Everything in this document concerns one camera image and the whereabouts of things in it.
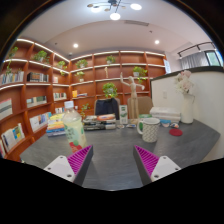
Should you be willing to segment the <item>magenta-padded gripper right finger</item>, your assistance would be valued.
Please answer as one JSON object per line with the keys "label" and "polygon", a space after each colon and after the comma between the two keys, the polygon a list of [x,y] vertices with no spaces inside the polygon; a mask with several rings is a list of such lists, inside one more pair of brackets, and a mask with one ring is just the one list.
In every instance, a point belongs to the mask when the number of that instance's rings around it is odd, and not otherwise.
{"label": "magenta-padded gripper right finger", "polygon": [[137,145],[134,146],[133,155],[143,185],[147,185],[180,170],[180,167],[169,157],[156,156]]}

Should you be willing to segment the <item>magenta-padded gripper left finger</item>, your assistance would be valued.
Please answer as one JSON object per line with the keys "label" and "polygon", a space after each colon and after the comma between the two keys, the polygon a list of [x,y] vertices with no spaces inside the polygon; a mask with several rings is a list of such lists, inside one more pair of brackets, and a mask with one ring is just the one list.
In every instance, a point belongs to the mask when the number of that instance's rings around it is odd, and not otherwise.
{"label": "magenta-padded gripper left finger", "polygon": [[92,156],[93,146],[89,145],[68,157],[58,156],[44,170],[81,186]]}

